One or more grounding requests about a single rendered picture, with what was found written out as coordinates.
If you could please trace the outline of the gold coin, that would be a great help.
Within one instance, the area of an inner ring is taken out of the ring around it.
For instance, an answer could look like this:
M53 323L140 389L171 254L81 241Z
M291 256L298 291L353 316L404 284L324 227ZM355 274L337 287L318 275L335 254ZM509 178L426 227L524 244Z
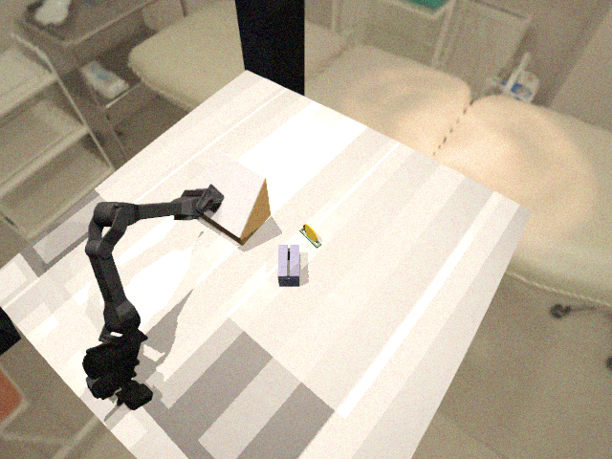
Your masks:
M306 234L313 240L313 241L317 241L317 235L315 233L315 231L307 224L303 225L304 231L306 232Z

